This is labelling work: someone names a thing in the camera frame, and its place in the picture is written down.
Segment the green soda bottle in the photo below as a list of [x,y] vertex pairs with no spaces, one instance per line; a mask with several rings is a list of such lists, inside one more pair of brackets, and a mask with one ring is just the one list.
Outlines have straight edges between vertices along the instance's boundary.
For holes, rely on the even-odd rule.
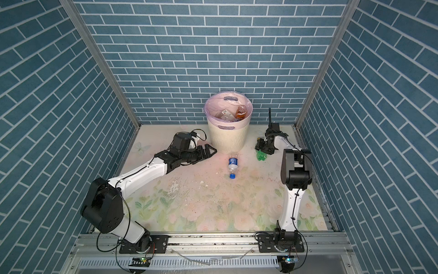
[[268,154],[258,150],[256,152],[256,158],[258,161],[265,161],[267,159]]

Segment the white bin with pink liner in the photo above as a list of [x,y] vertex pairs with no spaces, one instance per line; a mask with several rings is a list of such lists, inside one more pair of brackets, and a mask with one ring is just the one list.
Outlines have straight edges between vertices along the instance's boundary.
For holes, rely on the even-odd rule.
[[237,153],[244,147],[252,112],[251,101],[235,91],[219,92],[206,101],[209,139],[219,153]]

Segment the clear bottle blue cap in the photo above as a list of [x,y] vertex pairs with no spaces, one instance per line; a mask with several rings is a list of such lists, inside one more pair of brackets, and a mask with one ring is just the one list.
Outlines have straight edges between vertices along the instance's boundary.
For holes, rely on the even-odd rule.
[[238,154],[231,153],[228,159],[228,170],[230,179],[236,178],[236,172],[238,170]]

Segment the brown drink bottle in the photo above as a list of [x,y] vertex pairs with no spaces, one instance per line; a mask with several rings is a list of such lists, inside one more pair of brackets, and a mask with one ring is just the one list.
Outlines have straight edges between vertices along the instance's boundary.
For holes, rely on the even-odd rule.
[[241,121],[241,120],[245,119],[247,112],[248,112],[248,110],[247,110],[246,106],[244,106],[244,105],[238,106],[236,114],[235,114],[235,119],[237,121]]

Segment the water bottle blue label white cap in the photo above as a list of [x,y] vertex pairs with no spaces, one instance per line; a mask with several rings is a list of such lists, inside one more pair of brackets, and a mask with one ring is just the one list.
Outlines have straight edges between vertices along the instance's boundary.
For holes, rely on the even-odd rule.
[[235,122],[235,116],[227,109],[222,110],[219,114],[218,114],[218,118],[221,119],[222,121],[226,121],[226,122]]

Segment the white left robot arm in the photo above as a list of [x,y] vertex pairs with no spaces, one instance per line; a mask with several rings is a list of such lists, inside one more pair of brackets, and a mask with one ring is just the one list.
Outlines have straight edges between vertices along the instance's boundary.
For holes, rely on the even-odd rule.
[[126,198],[135,191],[180,166],[211,158],[217,150],[198,145],[196,130],[178,132],[166,150],[156,153],[145,164],[111,179],[95,179],[87,192],[81,216],[103,234],[113,234],[123,243],[133,244],[136,252],[149,249],[152,239],[147,229],[133,221]]

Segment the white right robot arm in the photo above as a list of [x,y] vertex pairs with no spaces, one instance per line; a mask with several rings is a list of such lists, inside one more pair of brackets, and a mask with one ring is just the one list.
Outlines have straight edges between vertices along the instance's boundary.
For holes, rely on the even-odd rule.
[[277,151],[282,153],[280,178],[286,187],[286,195],[278,224],[285,231],[295,231],[302,195],[313,181],[311,151],[292,144],[278,123],[268,125],[265,137],[257,139],[255,149],[268,155]]

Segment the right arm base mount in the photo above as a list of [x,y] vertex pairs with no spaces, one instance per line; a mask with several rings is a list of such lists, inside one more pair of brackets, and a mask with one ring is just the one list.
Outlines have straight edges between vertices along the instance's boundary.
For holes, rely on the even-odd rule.
[[301,253],[305,251],[302,236],[295,232],[287,232],[284,236],[276,236],[267,232],[254,235],[260,253]]

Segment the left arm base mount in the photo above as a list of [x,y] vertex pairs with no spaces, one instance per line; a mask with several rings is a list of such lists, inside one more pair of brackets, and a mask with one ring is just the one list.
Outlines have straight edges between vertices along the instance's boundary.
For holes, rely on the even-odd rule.
[[168,235],[146,235],[137,243],[130,243],[123,240],[120,245],[121,254],[146,254],[146,253],[165,253],[167,250]]

